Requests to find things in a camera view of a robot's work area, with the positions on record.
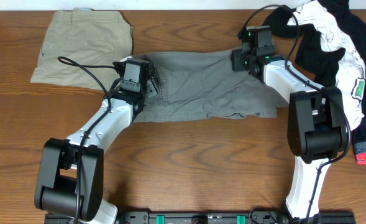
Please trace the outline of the grey shorts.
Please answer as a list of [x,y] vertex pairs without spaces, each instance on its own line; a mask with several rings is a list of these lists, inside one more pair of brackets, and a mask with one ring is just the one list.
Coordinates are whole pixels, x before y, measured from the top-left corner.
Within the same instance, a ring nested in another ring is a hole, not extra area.
[[135,121],[276,118],[287,102],[247,72],[233,71],[230,56],[230,50],[139,55],[154,65],[158,93],[145,101]]

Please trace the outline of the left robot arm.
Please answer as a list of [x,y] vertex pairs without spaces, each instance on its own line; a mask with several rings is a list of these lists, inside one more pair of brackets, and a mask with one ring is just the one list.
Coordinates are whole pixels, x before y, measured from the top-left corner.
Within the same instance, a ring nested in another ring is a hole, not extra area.
[[100,109],[66,139],[49,139],[42,151],[34,195],[36,208],[62,223],[115,223],[118,209],[103,198],[104,154],[158,93],[146,60],[114,62],[120,75],[104,90]]

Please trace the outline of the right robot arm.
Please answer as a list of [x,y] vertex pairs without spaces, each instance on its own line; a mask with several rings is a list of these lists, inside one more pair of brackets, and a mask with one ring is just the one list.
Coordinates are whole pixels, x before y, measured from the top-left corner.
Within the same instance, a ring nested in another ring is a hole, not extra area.
[[233,50],[232,69],[246,71],[275,90],[288,103],[288,145],[295,155],[291,189],[275,223],[340,223],[348,215],[323,215],[319,197],[330,166],[350,146],[350,126],[342,93],[324,88],[301,74],[272,47]]

